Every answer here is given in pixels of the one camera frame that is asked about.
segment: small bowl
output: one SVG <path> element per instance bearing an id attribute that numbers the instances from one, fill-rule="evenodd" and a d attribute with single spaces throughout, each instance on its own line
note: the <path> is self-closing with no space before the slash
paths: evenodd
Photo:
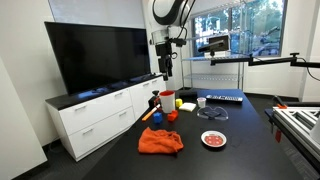
<path id="1" fill-rule="evenodd" d="M 206 131 L 202 133 L 201 140 L 204 144 L 210 147 L 221 147 L 227 143 L 227 138 L 218 131 Z"/>

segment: orange cloth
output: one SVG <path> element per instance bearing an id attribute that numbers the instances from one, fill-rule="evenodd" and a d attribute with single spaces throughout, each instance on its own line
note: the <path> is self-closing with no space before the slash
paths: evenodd
<path id="1" fill-rule="evenodd" d="M 140 153 L 177 153 L 183 148 L 180 135 L 175 131 L 152 131 L 147 127 L 139 139 L 138 151 Z"/>

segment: white cup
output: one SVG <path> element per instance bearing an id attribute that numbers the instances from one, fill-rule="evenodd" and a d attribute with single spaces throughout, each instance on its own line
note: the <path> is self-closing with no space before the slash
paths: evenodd
<path id="1" fill-rule="evenodd" d="M 175 110 L 175 96 L 174 91 L 163 91 L 159 94 L 161 100 L 162 111 L 164 113 L 171 113 Z"/>
<path id="2" fill-rule="evenodd" d="M 204 107 L 206 107 L 206 98 L 203 98 L 203 97 L 199 97 L 198 99 L 197 99 L 197 101 L 198 101 L 198 106 L 200 107 L 200 108 L 204 108 Z"/>

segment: cabinet door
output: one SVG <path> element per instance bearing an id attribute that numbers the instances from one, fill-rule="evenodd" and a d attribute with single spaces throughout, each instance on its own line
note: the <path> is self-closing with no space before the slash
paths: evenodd
<path id="1" fill-rule="evenodd" d="M 152 79 L 129 88 L 132 106 L 136 120 L 149 108 L 148 101 L 154 96 L 152 91 L 164 91 L 165 83 L 162 77 Z"/>
<path id="2" fill-rule="evenodd" d="M 151 82 L 147 81 L 129 88 L 135 119 L 149 108 L 148 100 L 152 97 Z"/>

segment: blue object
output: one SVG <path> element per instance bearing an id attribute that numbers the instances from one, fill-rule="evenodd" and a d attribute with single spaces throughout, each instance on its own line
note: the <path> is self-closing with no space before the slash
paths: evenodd
<path id="1" fill-rule="evenodd" d="M 153 122 L 159 124 L 162 122 L 162 114 L 157 112 L 153 114 Z"/>

